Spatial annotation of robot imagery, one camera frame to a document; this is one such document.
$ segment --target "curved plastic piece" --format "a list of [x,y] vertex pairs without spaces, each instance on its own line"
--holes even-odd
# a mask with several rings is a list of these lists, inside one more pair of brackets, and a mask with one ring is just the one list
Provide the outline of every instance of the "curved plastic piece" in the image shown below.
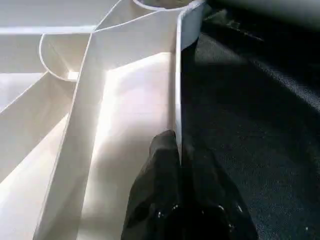
[[39,45],[42,64],[58,79],[77,81],[89,36],[89,33],[44,34]]
[[[130,187],[152,138],[181,127],[174,107],[180,91],[173,87],[181,10],[149,13],[92,34],[35,240],[119,239]],[[202,11],[197,13],[201,19]],[[87,231],[87,218],[115,227],[93,224]]]
[[193,0],[133,0],[135,4],[142,8],[153,10],[153,11],[171,11],[182,9]]
[[152,12],[154,11],[135,4],[133,0],[119,0],[95,30],[124,24]]

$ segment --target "white surface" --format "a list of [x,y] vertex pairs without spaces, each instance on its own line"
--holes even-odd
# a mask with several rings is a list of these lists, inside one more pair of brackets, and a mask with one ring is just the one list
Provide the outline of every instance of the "white surface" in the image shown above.
[[43,75],[43,72],[0,73],[0,112]]
[[46,73],[0,113],[0,182],[68,112],[73,90]]
[[64,117],[0,183],[0,239],[30,240],[66,124]]
[[119,240],[130,188],[153,137],[173,128],[174,58],[159,53],[108,71],[78,240]]

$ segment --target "dark textile surface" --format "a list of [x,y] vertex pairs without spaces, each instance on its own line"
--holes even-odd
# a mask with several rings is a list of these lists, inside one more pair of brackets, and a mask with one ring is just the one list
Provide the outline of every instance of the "dark textile surface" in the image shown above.
[[279,33],[204,21],[182,52],[183,145],[214,154],[260,239],[320,239],[319,42]]

